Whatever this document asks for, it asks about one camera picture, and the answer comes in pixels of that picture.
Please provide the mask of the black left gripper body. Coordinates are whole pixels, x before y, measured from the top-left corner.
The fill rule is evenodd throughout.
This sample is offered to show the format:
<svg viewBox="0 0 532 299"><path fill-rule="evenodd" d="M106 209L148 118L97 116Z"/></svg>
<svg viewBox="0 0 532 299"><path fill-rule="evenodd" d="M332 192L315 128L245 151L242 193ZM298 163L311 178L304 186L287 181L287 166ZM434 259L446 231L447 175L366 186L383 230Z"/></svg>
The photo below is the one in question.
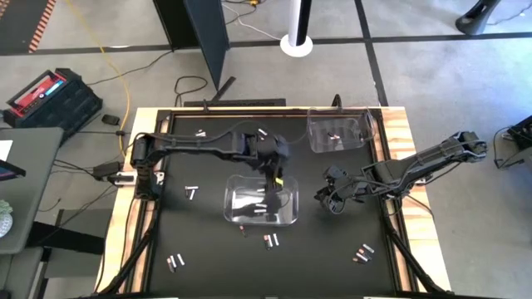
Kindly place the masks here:
<svg viewBox="0 0 532 299"><path fill-rule="evenodd" d="M264 177L265 177L265 191L268 192L278 192L283 189L284 180L283 180L283 166L281 164L269 164L264 168ZM275 179L279 178L283 180L283 186L275 182Z"/></svg>

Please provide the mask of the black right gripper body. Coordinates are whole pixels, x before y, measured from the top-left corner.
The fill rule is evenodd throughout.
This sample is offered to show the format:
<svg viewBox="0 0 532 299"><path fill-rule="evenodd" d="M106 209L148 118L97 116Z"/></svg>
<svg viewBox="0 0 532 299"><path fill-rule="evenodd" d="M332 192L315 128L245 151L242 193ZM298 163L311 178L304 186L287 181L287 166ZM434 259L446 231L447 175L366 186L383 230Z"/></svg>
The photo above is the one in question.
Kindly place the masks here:
<svg viewBox="0 0 532 299"><path fill-rule="evenodd" d="M332 165L326 173L329 198L350 199L353 196L353 179L347 171Z"/></svg>

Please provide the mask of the clear plastic bin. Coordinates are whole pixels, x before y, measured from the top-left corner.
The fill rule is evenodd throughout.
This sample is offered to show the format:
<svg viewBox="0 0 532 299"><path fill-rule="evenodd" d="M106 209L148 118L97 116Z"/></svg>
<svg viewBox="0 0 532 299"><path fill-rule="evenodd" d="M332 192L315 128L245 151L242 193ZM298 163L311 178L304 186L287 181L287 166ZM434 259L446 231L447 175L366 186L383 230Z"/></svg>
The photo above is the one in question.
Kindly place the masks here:
<svg viewBox="0 0 532 299"><path fill-rule="evenodd" d="M298 181L293 177L285 177L283 189L283 208L279 214L273 213L273 220L267 220L265 213L254 213L256 203L264 203L267 193L257 192L265 189L265 178L231 176L226 184L224 196L224 217L231 223L242 225L259 225L283 227L289 226L298 219Z"/></svg>
<svg viewBox="0 0 532 299"><path fill-rule="evenodd" d="M307 113L310 147L317 154L361 148L375 136L373 121L369 109L313 107ZM340 139L333 140L328 132L340 136Z"/></svg>

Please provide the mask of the flat black bar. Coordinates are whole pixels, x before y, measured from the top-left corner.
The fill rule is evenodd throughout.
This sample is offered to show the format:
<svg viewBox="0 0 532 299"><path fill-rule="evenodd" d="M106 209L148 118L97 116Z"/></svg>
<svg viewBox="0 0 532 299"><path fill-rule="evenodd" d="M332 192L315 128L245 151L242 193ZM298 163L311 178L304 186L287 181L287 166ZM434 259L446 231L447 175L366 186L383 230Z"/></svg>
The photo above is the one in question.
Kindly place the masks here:
<svg viewBox="0 0 532 299"><path fill-rule="evenodd" d="M240 106L286 106L284 98L252 100L199 100L186 101L183 107L240 107Z"/></svg>

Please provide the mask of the black partition foot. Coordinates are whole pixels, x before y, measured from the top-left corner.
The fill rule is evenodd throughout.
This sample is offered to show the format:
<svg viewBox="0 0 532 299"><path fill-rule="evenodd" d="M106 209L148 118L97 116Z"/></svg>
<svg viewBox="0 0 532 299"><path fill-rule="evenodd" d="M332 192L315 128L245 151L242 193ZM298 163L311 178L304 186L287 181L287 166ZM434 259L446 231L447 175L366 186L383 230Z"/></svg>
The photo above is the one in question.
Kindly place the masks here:
<svg viewBox="0 0 532 299"><path fill-rule="evenodd" d="M216 94L211 99L213 102L219 101L223 95L226 93L226 91L234 84L236 81L236 78L234 76L231 76L216 92Z"/></svg>

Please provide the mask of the white pole with round base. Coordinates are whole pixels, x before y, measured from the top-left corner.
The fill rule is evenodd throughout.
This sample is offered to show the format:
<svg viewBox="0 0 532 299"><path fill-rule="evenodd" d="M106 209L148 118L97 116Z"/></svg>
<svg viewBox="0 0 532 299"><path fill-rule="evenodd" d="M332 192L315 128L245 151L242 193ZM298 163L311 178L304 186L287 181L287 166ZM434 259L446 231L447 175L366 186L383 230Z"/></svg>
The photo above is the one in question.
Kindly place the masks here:
<svg viewBox="0 0 532 299"><path fill-rule="evenodd" d="M308 36L312 0L290 0L288 33L280 41L281 50L291 57L304 57L313 49Z"/></svg>

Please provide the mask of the dark partition panel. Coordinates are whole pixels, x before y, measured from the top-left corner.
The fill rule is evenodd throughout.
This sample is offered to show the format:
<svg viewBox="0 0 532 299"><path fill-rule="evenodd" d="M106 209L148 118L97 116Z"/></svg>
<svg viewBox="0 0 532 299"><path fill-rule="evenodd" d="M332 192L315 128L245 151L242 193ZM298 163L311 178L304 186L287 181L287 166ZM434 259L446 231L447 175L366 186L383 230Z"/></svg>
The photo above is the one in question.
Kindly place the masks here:
<svg viewBox="0 0 532 299"><path fill-rule="evenodd" d="M218 90L230 49L221 0L152 0L172 50L199 47Z"/></svg>

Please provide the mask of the black equipment box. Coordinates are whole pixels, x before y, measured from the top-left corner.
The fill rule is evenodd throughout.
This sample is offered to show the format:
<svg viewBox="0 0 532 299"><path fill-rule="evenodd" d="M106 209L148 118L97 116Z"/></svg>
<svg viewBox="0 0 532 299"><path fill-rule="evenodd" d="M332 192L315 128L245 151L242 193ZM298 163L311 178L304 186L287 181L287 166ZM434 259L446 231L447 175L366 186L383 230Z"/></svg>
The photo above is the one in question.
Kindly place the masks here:
<svg viewBox="0 0 532 299"><path fill-rule="evenodd" d="M522 120L516 125L512 125L507 133L516 143L519 150L526 150L532 147L532 115Z"/></svg>

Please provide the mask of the black stand base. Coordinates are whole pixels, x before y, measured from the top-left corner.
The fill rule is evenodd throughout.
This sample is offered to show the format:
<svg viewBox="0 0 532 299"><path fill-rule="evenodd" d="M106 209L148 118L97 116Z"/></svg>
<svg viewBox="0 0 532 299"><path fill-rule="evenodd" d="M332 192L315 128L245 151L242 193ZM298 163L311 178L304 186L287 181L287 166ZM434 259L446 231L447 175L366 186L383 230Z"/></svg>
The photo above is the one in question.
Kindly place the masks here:
<svg viewBox="0 0 532 299"><path fill-rule="evenodd" d="M469 11L455 20L455 27L467 36L476 36L484 32L491 13L501 0L478 0Z"/></svg>

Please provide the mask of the black and red tool case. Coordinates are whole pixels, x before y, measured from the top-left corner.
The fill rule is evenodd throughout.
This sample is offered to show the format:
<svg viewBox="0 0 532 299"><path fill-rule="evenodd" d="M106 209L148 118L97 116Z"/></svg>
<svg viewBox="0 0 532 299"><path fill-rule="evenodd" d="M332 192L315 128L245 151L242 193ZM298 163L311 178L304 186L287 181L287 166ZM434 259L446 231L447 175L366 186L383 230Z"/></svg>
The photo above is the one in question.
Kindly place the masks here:
<svg viewBox="0 0 532 299"><path fill-rule="evenodd" d="M7 101L3 120L12 128L63 129L68 140L101 110L103 100L69 68L46 70Z"/></svg>

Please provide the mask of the grey side table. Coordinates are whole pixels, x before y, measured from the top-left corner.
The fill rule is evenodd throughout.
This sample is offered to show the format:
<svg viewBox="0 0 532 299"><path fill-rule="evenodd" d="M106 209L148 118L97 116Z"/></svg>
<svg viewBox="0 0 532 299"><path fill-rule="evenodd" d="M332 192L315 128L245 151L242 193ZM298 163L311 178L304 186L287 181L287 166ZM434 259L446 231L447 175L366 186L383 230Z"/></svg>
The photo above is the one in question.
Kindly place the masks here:
<svg viewBox="0 0 532 299"><path fill-rule="evenodd" d="M12 141L7 162L26 171L22 178L0 182L0 199L12 207L13 219L0 238L0 255L25 248L62 136L61 128L0 130L0 140Z"/></svg>

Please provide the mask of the grey cabinet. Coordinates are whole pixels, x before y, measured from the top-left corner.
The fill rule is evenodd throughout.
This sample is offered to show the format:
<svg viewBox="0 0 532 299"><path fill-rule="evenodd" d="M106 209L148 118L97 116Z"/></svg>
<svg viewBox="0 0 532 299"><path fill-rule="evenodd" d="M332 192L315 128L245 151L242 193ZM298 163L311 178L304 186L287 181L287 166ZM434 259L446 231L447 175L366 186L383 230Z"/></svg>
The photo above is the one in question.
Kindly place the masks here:
<svg viewBox="0 0 532 299"><path fill-rule="evenodd" d="M28 299L42 254L42 248L0 254L0 299Z"/></svg>

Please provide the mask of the white and green woven ball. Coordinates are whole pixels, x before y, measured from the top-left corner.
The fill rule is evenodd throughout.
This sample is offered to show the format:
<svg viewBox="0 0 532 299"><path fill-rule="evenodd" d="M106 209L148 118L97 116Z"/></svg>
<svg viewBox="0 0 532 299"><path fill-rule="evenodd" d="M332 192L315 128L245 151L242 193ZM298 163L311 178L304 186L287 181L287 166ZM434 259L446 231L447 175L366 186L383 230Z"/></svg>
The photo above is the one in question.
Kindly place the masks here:
<svg viewBox="0 0 532 299"><path fill-rule="evenodd" d="M12 228L12 207L5 201L0 199L0 238L3 238Z"/></svg>

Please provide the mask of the black mat with orange stripes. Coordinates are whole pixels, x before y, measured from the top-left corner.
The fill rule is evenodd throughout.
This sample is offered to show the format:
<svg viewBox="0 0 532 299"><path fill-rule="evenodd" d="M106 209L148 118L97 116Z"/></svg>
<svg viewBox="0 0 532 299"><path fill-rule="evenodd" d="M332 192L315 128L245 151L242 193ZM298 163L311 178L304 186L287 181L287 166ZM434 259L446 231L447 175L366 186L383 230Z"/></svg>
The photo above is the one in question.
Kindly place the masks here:
<svg viewBox="0 0 532 299"><path fill-rule="evenodd" d="M57 0L0 0L0 56L38 49Z"/></svg>

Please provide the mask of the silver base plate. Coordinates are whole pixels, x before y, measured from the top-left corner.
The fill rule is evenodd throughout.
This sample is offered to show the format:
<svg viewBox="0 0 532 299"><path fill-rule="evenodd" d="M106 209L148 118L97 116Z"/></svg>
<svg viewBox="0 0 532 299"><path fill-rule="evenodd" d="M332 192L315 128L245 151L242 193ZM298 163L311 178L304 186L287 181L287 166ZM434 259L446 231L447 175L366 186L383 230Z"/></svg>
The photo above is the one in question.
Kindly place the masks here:
<svg viewBox="0 0 532 299"><path fill-rule="evenodd" d="M115 186L134 186L136 183L136 172L117 172L109 175L106 179Z"/></svg>

